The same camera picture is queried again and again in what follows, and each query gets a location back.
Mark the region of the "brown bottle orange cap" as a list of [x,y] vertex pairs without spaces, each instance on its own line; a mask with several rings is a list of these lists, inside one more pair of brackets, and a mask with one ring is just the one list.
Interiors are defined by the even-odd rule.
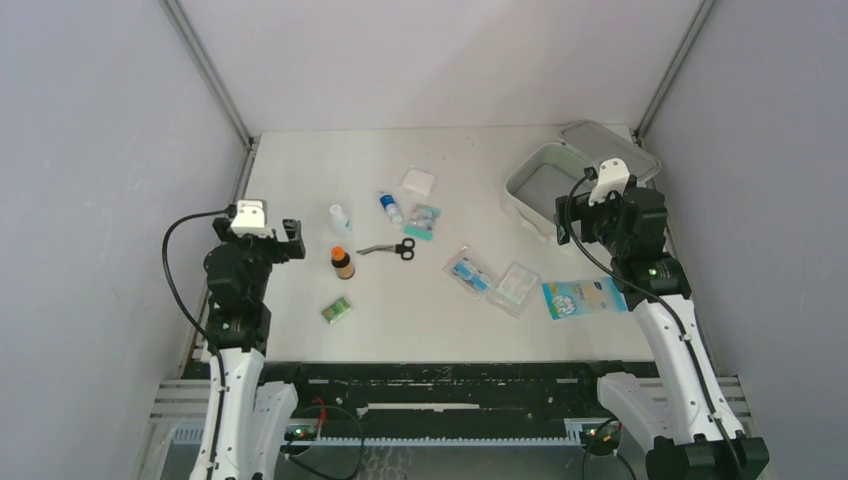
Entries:
[[331,249],[331,265],[339,279],[348,280],[355,275],[355,267],[349,253],[341,246]]

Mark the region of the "white bottle green label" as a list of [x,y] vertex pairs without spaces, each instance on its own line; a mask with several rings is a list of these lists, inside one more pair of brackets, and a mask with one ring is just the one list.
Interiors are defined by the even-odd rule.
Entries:
[[339,204],[333,204],[329,208],[331,225],[337,235],[349,237],[352,235],[352,223],[349,215]]

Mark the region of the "grey plastic medicine box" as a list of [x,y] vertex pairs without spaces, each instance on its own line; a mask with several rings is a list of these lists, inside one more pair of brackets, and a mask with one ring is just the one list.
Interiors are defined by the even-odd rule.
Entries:
[[537,240],[557,247],[556,199],[568,194],[588,167],[595,165],[565,145],[545,144],[506,180],[501,209]]

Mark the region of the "small green box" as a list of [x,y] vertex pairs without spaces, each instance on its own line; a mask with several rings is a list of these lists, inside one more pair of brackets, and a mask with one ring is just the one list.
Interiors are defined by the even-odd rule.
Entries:
[[329,325],[341,320],[353,310],[347,297],[342,296],[326,306],[321,311],[321,316]]

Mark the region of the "blue white bandage roll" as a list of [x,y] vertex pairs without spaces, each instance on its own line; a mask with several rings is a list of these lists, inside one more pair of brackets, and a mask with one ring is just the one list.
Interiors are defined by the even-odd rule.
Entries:
[[404,221],[403,212],[394,196],[389,192],[381,191],[378,200],[391,224],[394,226],[402,225]]

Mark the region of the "white gauze packet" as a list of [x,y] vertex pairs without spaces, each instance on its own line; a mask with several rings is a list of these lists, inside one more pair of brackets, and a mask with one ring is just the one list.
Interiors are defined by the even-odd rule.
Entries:
[[411,194],[429,197],[436,185],[437,176],[424,170],[411,167],[404,175],[400,187]]

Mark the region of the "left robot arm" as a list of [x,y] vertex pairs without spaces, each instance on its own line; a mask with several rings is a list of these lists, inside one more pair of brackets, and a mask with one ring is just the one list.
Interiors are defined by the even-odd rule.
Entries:
[[291,417],[311,407],[311,388],[296,379],[267,382],[271,312],[264,303],[277,264],[305,257],[298,220],[285,219],[285,240],[273,229],[235,233],[213,223],[221,243],[205,257],[210,394],[193,479],[270,479]]

